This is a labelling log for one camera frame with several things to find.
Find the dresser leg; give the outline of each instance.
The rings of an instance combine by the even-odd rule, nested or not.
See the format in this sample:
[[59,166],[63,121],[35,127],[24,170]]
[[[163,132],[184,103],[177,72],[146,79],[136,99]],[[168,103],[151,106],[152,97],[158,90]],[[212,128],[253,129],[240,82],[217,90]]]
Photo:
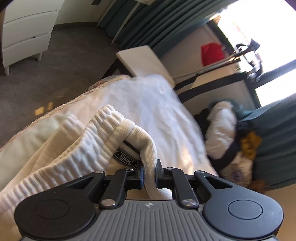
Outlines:
[[38,61],[38,62],[41,61],[41,57],[42,57],[42,52],[40,52],[40,53],[38,54],[38,57],[37,57],[37,61]]
[[5,67],[5,75],[9,75],[9,66]]

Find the clothing tag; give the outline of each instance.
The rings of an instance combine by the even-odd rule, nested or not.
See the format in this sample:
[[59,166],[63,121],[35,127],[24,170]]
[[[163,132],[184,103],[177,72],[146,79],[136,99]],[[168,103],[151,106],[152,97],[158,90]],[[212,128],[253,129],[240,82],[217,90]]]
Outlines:
[[117,151],[114,153],[113,158],[118,161],[120,164],[125,166],[133,166],[137,168],[139,160],[129,156],[124,150],[118,148]]

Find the baseboard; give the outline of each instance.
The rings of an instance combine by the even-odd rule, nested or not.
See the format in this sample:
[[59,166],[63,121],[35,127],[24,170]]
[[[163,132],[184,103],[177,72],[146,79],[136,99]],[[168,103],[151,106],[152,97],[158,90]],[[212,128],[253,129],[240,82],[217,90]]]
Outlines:
[[90,27],[96,26],[98,22],[76,22],[76,23],[60,23],[55,24],[53,30],[59,30],[64,28],[76,28],[76,27]]

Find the metal screw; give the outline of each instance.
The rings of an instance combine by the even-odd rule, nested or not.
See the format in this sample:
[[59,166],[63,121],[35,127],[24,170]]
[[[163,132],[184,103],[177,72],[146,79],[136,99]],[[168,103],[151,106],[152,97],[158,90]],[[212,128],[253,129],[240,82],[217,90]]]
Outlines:
[[111,206],[114,206],[116,202],[113,199],[104,199],[101,201],[101,204],[104,205],[105,207],[111,207]]
[[196,205],[197,202],[195,200],[189,198],[189,199],[184,199],[182,201],[182,204],[185,205],[186,207],[192,207],[192,206]]

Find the gray ribbed panel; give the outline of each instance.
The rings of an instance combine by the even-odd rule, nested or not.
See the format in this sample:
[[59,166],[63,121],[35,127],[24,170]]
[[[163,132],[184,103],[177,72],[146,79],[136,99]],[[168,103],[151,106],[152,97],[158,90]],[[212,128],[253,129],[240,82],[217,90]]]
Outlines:
[[[65,241],[119,240],[230,241],[233,239],[209,227],[198,211],[183,209],[174,200],[126,200],[120,208],[102,211],[88,230]],[[274,237],[268,239],[268,241],[276,240]]]

